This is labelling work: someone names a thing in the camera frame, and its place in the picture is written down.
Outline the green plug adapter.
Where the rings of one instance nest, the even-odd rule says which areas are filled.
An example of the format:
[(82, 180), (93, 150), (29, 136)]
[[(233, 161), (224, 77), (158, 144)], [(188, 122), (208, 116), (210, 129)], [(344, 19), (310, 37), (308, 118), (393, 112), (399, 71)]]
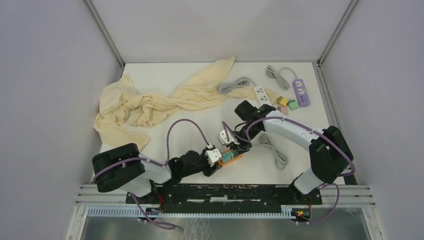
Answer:
[(287, 103), (287, 108), (288, 108), (290, 111), (294, 111), (294, 110), (297, 110), (297, 109), (299, 108), (299, 104), (298, 104), (298, 102), (297, 102), (296, 100), (291, 99), (291, 100), (289, 100), (289, 101), (288, 101), (288, 103)]

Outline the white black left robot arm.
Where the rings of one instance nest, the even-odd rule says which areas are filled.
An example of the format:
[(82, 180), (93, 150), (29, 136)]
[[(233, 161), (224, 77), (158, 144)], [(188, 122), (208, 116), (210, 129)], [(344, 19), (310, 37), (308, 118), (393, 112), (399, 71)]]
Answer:
[(209, 177), (221, 167), (222, 158), (221, 151), (212, 145), (202, 153), (190, 150), (161, 163), (142, 154), (135, 143), (128, 143), (92, 158), (92, 181), (100, 193), (122, 190), (149, 204), (158, 195), (156, 184), (173, 186), (198, 173)]

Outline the orange power strip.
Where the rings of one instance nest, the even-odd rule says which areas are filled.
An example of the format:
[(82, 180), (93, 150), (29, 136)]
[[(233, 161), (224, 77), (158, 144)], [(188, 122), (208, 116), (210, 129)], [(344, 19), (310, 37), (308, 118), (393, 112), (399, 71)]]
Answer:
[[(224, 151), (224, 152), (222, 152), (222, 155), (223, 155), (223, 153), (226, 153), (226, 152), (229, 152), (229, 150), (231, 150), (231, 149), (228, 149), (228, 150), (226, 150), (226, 151)], [(226, 165), (229, 165), (229, 164), (231, 164), (232, 162), (234, 162), (234, 161), (236, 161), (236, 160), (238, 160), (238, 159), (240, 159), (240, 158), (242, 158), (242, 154), (239, 154), (239, 155), (236, 155), (236, 158), (232, 158), (230, 161), (228, 161), (228, 162), (226, 162), (226, 163), (222, 163), (222, 158), (218, 161), (218, 164), (220, 165), (220, 166), (226, 166)]]

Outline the yellow plug adapter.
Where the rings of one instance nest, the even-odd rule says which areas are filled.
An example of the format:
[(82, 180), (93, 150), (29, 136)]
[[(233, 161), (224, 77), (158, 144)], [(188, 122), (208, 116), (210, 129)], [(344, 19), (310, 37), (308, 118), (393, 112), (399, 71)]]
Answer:
[(280, 96), (276, 99), (276, 104), (280, 107), (286, 107), (289, 103), (289, 100), (283, 96)]

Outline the white power strip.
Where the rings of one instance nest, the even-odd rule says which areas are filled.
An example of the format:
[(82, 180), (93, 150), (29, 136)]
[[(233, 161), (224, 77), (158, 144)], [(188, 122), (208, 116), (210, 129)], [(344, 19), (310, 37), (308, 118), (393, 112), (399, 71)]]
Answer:
[(253, 93), (255, 94), (256, 101), (259, 107), (261, 107), (262, 105), (272, 106), (270, 98), (268, 97), (265, 89), (261, 85), (254, 86)]

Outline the pink plug adapter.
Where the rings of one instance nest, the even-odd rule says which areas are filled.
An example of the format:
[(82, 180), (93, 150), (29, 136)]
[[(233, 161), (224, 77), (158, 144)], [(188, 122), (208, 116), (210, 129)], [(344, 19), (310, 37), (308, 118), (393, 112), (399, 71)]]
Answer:
[(288, 115), (289, 113), (289, 109), (286, 106), (278, 106), (277, 110), (279, 110), (284, 115)]

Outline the purple power strip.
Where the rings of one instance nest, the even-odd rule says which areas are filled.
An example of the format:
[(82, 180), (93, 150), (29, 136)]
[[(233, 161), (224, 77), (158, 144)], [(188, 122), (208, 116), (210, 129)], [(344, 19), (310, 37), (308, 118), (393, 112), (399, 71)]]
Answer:
[(302, 79), (295, 79), (292, 82), (293, 91), (300, 108), (306, 108), (310, 105), (310, 98)]

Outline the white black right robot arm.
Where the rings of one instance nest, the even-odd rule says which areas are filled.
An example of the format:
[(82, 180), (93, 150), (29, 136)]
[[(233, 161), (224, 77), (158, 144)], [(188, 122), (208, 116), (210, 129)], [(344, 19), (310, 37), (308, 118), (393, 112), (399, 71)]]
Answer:
[(306, 201), (312, 190), (356, 171), (353, 154), (340, 129), (333, 125), (326, 129), (306, 125), (269, 104), (257, 108), (246, 100), (234, 112), (244, 121), (244, 126), (232, 131), (223, 123), (218, 139), (234, 151), (235, 156), (248, 152), (252, 148), (251, 141), (262, 132), (283, 137), (309, 153), (310, 168), (293, 180), (288, 191), (289, 199), (295, 204)]

